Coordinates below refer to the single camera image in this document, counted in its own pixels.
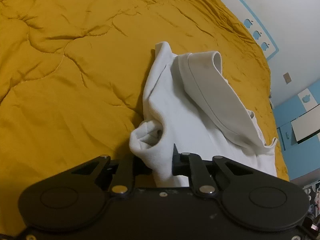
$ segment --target silver rivet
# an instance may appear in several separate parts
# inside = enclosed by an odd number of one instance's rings
[[[26,240],[37,240],[34,235],[27,235]]]
[[[112,187],[112,192],[117,193],[117,194],[123,194],[126,193],[128,191],[128,188],[126,186],[123,185],[117,185]]]
[[[159,196],[160,196],[160,197],[167,197],[167,196],[168,196],[168,193],[166,193],[166,192],[160,192]]]
[[[215,192],[215,188],[210,186],[210,185],[204,185],[204,186],[201,186],[199,188],[200,192],[204,193],[204,194],[211,194],[213,192]]]

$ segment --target white garment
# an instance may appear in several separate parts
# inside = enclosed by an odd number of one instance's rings
[[[145,120],[129,146],[153,170],[158,187],[189,185],[187,177],[172,176],[173,144],[179,153],[203,160],[222,155],[276,176],[277,139],[265,146],[254,113],[223,78],[221,62],[216,51],[177,56],[167,42],[156,45],[143,92]]]

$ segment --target yellow fabric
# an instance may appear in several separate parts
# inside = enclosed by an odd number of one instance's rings
[[[101,154],[142,121],[154,47],[217,50],[224,76],[277,136],[261,48],[220,0],[0,0],[0,232],[24,228],[22,190]],[[279,177],[288,179],[276,148]]]

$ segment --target blue trim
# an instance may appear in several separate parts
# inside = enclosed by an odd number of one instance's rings
[[[239,0],[240,2],[242,2],[242,4],[247,8],[247,10],[252,14],[252,16],[254,17],[254,19],[257,21],[257,23],[261,26],[261,28],[263,29],[263,31],[266,33],[266,35],[268,36],[268,38],[270,39],[272,45],[275,47],[276,51],[273,52],[269,57],[267,57],[267,60],[270,60],[271,58],[274,57],[275,54],[277,54],[279,52],[279,48],[276,45],[275,41],[273,40],[273,38],[271,37],[271,35],[268,33],[267,29],[264,27],[264,25],[262,24],[262,22],[259,20],[259,18],[255,15],[255,13],[250,9],[250,7],[245,3],[244,0]]]

